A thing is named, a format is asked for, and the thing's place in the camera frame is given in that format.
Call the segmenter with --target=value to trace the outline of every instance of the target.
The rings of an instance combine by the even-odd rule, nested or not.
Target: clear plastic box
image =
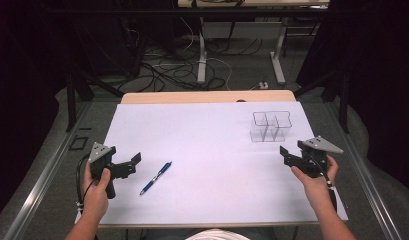
[[[251,124],[251,141],[283,142],[285,135],[292,127],[288,111],[270,111],[253,113]]]

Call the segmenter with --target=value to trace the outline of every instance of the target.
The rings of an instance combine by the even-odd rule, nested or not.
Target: blue pen
[[[163,168],[157,173],[157,175],[142,189],[139,195],[144,194],[148,189],[158,180],[158,178],[172,165],[172,162],[164,164]]]

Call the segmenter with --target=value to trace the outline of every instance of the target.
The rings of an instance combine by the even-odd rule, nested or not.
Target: right hand
[[[108,208],[108,198],[105,191],[110,182],[111,172],[104,168],[99,182],[94,181],[91,176],[91,164],[86,163],[85,175],[83,180],[83,191],[86,191],[88,186],[92,184],[84,199],[83,214],[93,215],[94,218],[101,219]]]
[[[339,167],[334,158],[331,156],[327,156],[327,158],[328,177],[331,180],[332,185],[334,185],[335,175],[338,172]],[[291,167],[291,171],[303,183],[307,199],[315,211],[322,210],[323,208],[327,208],[329,206],[333,207],[329,196],[327,183],[323,176],[311,178],[295,166]]]

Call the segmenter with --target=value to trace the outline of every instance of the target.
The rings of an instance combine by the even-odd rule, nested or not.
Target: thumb
[[[291,167],[292,173],[300,180],[303,184],[307,180],[308,176],[304,174],[298,167],[292,166]]]
[[[110,182],[110,178],[111,178],[111,171],[108,168],[104,168],[102,170],[102,174],[101,174],[101,180],[98,183],[97,188],[102,188],[105,190],[105,188],[107,187],[108,183]]]

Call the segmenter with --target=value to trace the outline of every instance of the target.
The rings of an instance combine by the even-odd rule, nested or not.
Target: forearm
[[[70,233],[67,235],[66,240],[71,239],[94,239],[96,231],[98,229],[99,219],[91,215],[82,215]]]
[[[356,239],[333,207],[329,206],[326,208],[315,209],[315,213],[319,220],[324,240]]]

